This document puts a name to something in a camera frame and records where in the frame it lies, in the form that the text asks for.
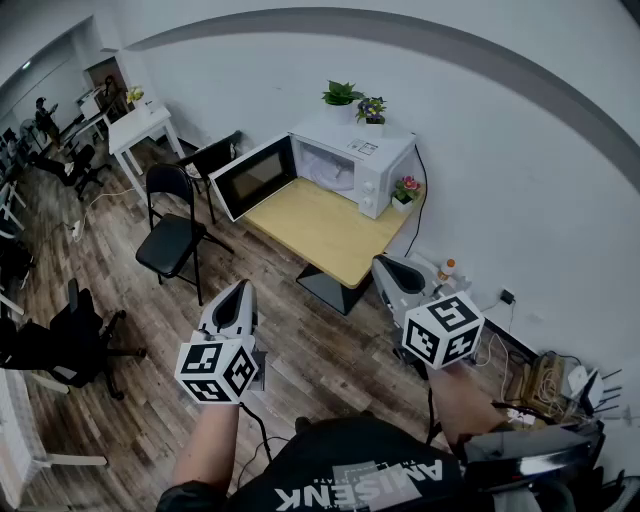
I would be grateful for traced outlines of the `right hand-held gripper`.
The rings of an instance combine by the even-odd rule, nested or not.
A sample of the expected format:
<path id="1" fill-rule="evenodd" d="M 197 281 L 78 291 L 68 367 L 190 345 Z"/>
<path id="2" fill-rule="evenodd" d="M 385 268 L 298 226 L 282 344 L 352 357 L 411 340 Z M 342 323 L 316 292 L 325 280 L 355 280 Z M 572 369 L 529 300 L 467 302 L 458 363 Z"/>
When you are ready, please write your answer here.
<path id="1" fill-rule="evenodd" d="M 396 326 L 394 352 L 405 364 L 437 370 L 474 352 L 484 316 L 465 292 L 405 257 L 377 255 L 371 270 Z"/>

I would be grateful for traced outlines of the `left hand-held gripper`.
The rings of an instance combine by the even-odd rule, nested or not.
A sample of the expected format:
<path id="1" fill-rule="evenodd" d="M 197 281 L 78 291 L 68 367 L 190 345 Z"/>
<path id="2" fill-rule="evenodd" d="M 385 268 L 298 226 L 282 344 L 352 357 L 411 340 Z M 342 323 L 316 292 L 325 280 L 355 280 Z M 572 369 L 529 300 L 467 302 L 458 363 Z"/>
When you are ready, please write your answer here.
<path id="1" fill-rule="evenodd" d="M 255 289 L 241 280 L 204 309 L 190 341 L 181 345 L 174 378 L 199 404 L 238 404 L 265 388 L 266 353 L 257 348 Z"/>

